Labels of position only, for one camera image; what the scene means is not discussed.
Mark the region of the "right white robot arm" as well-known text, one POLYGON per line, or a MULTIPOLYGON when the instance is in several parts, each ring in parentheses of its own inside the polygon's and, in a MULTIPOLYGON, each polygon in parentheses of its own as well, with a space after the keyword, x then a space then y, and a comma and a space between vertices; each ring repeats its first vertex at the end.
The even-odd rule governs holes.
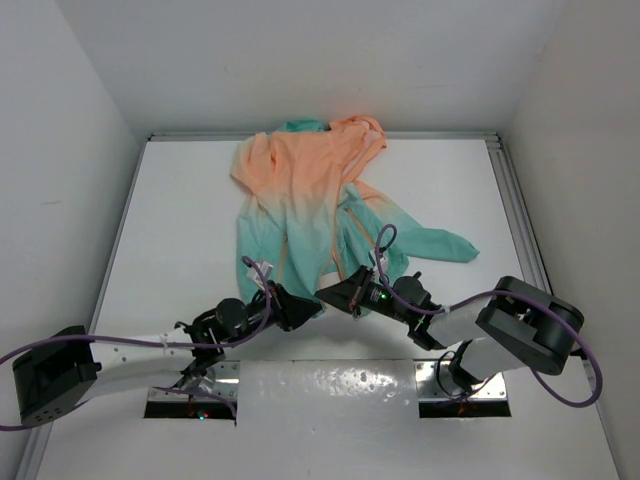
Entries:
POLYGON ((521 367, 561 374, 584 324, 576 307, 512 276, 458 308, 432 302, 418 274, 387 287, 368 267, 315 295, 354 317, 371 311, 406 325, 409 338, 424 350, 454 347, 443 383, 452 393, 521 367))

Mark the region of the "orange and teal jacket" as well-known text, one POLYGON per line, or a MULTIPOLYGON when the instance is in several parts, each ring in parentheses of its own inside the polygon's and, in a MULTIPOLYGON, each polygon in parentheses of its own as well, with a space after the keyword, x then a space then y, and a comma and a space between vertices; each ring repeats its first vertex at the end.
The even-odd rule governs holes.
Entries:
POLYGON ((381 125, 356 116, 316 120, 258 133, 236 149, 230 175, 247 194, 237 217, 238 257, 273 265, 271 278, 312 299, 323 276, 346 279, 385 252, 393 282, 410 258, 469 263, 472 243, 423 227, 360 174, 386 147, 381 125))

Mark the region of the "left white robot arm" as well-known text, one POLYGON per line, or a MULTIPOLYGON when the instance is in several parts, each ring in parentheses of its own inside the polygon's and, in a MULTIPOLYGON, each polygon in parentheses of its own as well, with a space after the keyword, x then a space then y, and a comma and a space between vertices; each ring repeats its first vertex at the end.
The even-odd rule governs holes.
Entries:
POLYGON ((242 345, 276 325, 301 327, 322 310, 270 282, 249 303, 226 298, 191 323, 142 337, 89 335, 82 326, 20 347, 7 355, 19 407, 19 429, 59 419, 89 400, 142 387, 191 393, 208 370, 242 345))

